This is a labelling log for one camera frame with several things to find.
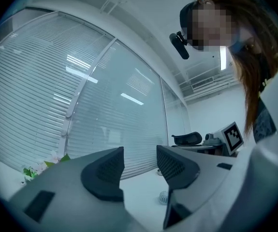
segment long brown hair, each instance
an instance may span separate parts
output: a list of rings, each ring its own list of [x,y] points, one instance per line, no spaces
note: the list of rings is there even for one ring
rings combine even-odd
[[[272,77],[278,71],[278,27],[267,12],[261,0],[212,0],[230,12],[235,21],[250,25],[254,38],[266,58]],[[245,135],[249,135],[256,121],[261,68],[258,58],[243,47],[238,52],[230,51],[235,63],[236,73],[245,91],[246,122]]]

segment person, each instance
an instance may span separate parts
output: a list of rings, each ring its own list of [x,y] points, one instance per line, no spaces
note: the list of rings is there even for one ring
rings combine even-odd
[[[260,93],[278,72],[278,18],[262,0],[197,0],[180,13],[188,44],[227,47],[245,91],[245,135],[255,142],[276,132]]]

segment dark clothing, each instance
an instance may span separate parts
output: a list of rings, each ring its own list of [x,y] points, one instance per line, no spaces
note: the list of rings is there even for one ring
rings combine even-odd
[[[270,70],[266,59],[261,55],[257,55],[260,61],[261,67],[261,84],[259,87],[259,91],[263,92],[266,87],[268,80],[271,78]],[[261,139],[270,136],[276,132],[275,124],[265,107],[263,101],[259,99],[258,109],[257,109],[257,118],[256,122],[253,125],[253,134],[255,142],[259,142]]]

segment ceiling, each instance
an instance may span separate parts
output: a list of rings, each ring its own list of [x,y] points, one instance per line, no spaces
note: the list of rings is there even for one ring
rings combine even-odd
[[[190,55],[182,59],[172,46],[169,35],[180,31],[179,13],[194,0],[79,0],[110,14],[135,31],[166,63],[180,84],[185,98],[194,95],[192,84],[206,78],[231,72],[232,60],[220,70],[220,54],[199,52],[187,46]]]

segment gray ribbed object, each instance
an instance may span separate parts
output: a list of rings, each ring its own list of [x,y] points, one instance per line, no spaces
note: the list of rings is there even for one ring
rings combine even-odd
[[[168,204],[168,192],[167,191],[162,191],[159,195],[159,202],[163,205]]]

